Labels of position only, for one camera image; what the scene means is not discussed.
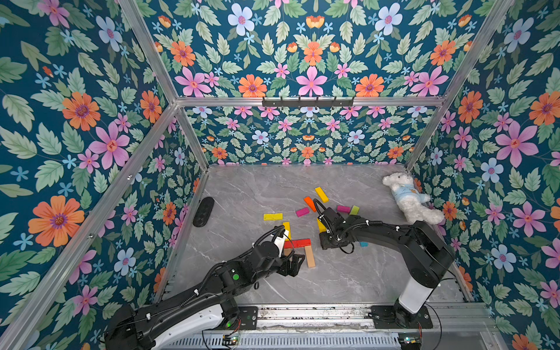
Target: orange wooden block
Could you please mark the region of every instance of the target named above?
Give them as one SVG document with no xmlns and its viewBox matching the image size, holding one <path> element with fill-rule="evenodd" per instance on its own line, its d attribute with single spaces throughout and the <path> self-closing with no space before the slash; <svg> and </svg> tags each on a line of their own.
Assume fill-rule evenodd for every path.
<svg viewBox="0 0 560 350">
<path fill-rule="evenodd" d="M 315 204 L 313 203 L 313 199 L 311 199 L 311 197 L 305 197 L 304 201 L 311 208 L 311 210 L 313 210 L 314 212 L 317 211 L 317 208 L 315 208 Z"/>
</svg>

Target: aluminum rail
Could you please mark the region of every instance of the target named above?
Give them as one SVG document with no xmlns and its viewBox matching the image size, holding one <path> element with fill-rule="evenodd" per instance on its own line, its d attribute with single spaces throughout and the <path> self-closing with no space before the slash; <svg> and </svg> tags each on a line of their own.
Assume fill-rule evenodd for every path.
<svg viewBox="0 0 560 350">
<path fill-rule="evenodd" d="M 140 170 L 153 147 L 159 141 L 160 135 L 171 123 L 175 113 L 176 107 L 169 106 L 161 114 L 158 121 L 95 205 L 90 215 L 41 279 L 21 312 L 4 331 L 0 338 L 0 349 L 20 350 L 27 344 L 28 339 L 42 322 L 43 317 L 59 296 L 62 288 L 68 283 L 70 275 L 82 261 L 83 255 L 105 224 L 109 214 L 119 203 L 130 184 L 130 179 Z"/>
<path fill-rule="evenodd" d="M 473 45 L 470 50 L 466 53 L 463 62 L 459 70 L 453 75 L 451 82 L 449 83 L 447 89 L 444 93 L 444 103 L 440 106 L 432 115 L 432 118 L 426 125 L 422 135 L 418 139 L 416 146 L 414 146 L 414 151 L 412 152 L 410 158 L 407 160 L 406 167 L 408 171 L 412 171 L 414 164 L 418 161 L 418 158 L 428 145 L 432 135 L 436 131 L 437 127 L 440 125 L 441 119 L 445 116 L 445 113 L 449 110 L 453 99 L 461 90 L 466 78 L 469 76 L 470 71 L 476 65 L 480 55 L 486 45 L 490 42 L 490 39 L 498 29 L 498 26 L 502 22 L 504 16 L 506 16 L 507 11 L 513 5 L 513 0 L 496 0 L 490 13 L 482 23 L 480 30 L 478 31 L 476 37 L 473 40 Z"/>
</svg>

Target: pink wooden block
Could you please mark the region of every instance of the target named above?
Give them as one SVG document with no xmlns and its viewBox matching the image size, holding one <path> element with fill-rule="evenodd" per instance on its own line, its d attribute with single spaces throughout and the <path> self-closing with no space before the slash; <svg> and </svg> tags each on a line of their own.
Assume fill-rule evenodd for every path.
<svg viewBox="0 0 560 350">
<path fill-rule="evenodd" d="M 307 207 L 305 207 L 303 209 L 300 209 L 300 210 L 296 210 L 297 217 L 301 217 L 301 216 L 307 215 L 307 214 L 309 214 L 309 208 L 307 208 Z"/>
<path fill-rule="evenodd" d="M 338 211 L 338 212 L 350 214 L 350 211 L 351 211 L 351 210 L 352 210 L 352 208 L 350 208 L 350 207 L 337 206 L 337 211 Z"/>
</svg>

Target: black robot arm segment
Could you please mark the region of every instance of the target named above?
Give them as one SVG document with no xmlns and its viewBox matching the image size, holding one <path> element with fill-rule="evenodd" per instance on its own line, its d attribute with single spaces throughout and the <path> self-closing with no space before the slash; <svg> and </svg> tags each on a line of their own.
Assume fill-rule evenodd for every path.
<svg viewBox="0 0 560 350">
<path fill-rule="evenodd" d="M 275 227 L 261 236 L 253 248 L 214 265 L 200 283 L 172 298 L 137 310 L 130 305 L 123 306 L 111 318 L 105 333 L 106 349 L 160 348 L 169 343 L 167 334 L 174 332 L 186 336 L 200 332 L 201 327 L 215 328 L 234 321 L 239 314 L 235 296 L 245 293 L 256 281 L 273 273 L 283 276 L 298 274 L 305 256 L 293 251 L 288 256 L 281 255 L 284 235 L 283 226 Z M 270 236 L 272 241 L 265 241 Z M 204 314 L 204 321 L 201 311 L 209 312 L 211 316 Z"/>
</svg>

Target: white plush toy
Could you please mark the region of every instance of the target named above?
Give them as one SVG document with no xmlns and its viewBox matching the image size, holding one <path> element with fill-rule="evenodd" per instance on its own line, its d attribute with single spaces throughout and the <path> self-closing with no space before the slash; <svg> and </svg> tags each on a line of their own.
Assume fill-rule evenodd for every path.
<svg viewBox="0 0 560 350">
<path fill-rule="evenodd" d="M 409 223 L 415 223 L 418 220 L 436 225 L 443 221 L 444 214 L 441 211 L 429 209 L 422 205 L 422 203 L 428 202 L 431 197 L 428 194 L 418 192 L 412 176 L 404 172 L 396 172 L 384 177 L 383 184 L 391 187 L 396 203 Z"/>
</svg>

